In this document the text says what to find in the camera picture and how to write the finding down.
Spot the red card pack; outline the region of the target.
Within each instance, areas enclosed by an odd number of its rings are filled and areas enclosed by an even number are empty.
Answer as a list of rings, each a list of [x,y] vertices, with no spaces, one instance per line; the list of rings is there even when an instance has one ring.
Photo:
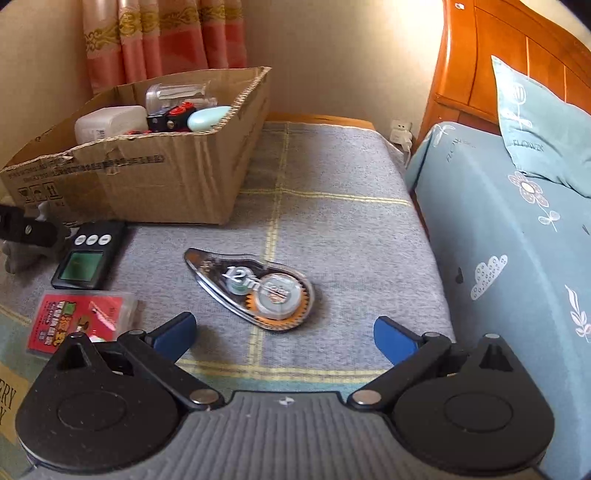
[[[84,333],[92,342],[114,341],[131,326],[136,299],[127,292],[48,290],[41,297],[26,348],[50,357],[69,334]]]

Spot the black blue toy robot block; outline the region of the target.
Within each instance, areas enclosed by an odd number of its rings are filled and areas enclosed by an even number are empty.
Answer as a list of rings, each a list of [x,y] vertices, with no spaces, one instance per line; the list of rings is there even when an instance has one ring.
[[[148,114],[146,121],[148,130],[158,132],[187,132],[188,118],[197,111],[192,102],[182,102],[178,106],[162,108],[155,113]]]

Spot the checkered table cloth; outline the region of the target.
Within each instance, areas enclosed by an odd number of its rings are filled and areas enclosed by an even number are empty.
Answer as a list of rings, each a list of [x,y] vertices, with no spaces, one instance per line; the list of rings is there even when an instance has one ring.
[[[300,271],[311,316],[266,332],[228,312],[185,263],[190,248],[250,254]],[[181,312],[197,341],[179,365],[221,390],[224,408],[185,418],[177,437],[123,479],[401,479],[411,462],[385,418],[344,399],[389,368],[379,316],[451,335],[426,234],[390,145],[346,127],[263,128],[228,224],[137,225],[108,280],[133,295],[135,327]]]

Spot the light blue floral bedsheet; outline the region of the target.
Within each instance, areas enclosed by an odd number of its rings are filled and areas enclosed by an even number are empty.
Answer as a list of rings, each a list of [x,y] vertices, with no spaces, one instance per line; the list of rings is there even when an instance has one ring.
[[[500,136],[435,125],[406,173],[457,339],[501,335],[551,406],[542,467],[590,473],[590,202],[525,176]]]

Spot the light blue pillow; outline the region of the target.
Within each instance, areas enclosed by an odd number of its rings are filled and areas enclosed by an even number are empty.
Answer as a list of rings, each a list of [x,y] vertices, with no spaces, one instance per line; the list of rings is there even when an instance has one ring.
[[[501,59],[491,61],[499,126],[514,165],[589,197],[590,115]]]

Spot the red toy robot block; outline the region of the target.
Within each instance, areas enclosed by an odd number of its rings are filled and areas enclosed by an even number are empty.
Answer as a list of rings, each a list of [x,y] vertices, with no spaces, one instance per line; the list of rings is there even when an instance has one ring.
[[[127,132],[124,132],[123,135],[129,136],[129,135],[149,135],[153,132],[151,132],[150,130],[129,130]]]

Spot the open cardboard box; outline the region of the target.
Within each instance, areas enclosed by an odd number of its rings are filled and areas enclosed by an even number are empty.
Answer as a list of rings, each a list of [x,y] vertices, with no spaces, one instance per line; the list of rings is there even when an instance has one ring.
[[[106,90],[31,140],[1,171],[14,200],[44,201],[64,223],[228,222],[269,113],[270,68],[197,70]],[[142,105],[148,88],[205,84],[230,110],[205,132],[124,135],[79,145],[76,121],[103,107]]]

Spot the mint green oval case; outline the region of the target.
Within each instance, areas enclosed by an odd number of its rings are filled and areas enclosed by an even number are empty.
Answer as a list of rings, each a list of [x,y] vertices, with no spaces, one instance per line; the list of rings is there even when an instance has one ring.
[[[211,130],[230,111],[229,106],[215,106],[197,110],[187,119],[186,125],[191,132]]]

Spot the clear plastic jar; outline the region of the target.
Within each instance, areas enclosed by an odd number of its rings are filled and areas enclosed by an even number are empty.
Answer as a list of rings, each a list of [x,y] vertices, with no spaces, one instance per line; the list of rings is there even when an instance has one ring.
[[[207,94],[207,83],[198,84],[163,84],[151,85],[145,93],[145,109],[154,114],[163,109],[191,103],[197,110],[218,105],[217,99]]]

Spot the white wall charger plug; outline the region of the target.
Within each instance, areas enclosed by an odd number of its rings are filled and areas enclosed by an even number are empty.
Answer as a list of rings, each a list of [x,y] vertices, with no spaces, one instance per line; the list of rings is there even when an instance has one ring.
[[[403,120],[393,120],[389,140],[398,145],[403,152],[410,153],[413,146],[412,123]]]

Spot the pink patterned curtain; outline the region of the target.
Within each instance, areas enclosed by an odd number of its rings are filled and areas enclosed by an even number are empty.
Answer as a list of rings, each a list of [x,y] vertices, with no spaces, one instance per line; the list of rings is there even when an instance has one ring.
[[[246,66],[239,1],[103,0],[81,5],[95,94],[174,73]]]

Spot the black digital timer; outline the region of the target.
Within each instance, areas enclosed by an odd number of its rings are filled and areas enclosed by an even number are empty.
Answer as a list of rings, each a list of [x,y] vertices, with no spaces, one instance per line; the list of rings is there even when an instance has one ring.
[[[82,224],[52,279],[54,289],[101,290],[122,247],[127,224],[103,220]]]

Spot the white frosted plastic jar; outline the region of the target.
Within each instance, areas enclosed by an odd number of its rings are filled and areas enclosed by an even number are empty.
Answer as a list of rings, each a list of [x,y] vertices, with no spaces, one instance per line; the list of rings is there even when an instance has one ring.
[[[78,118],[74,133],[78,145],[148,129],[147,112],[140,105],[105,107]]]

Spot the clear correction tape dispenser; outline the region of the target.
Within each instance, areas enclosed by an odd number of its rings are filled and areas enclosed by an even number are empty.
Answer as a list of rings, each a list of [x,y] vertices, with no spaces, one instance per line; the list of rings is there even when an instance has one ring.
[[[189,248],[183,255],[197,284],[222,307],[266,331],[285,332],[311,315],[315,288],[294,268],[249,254]]]

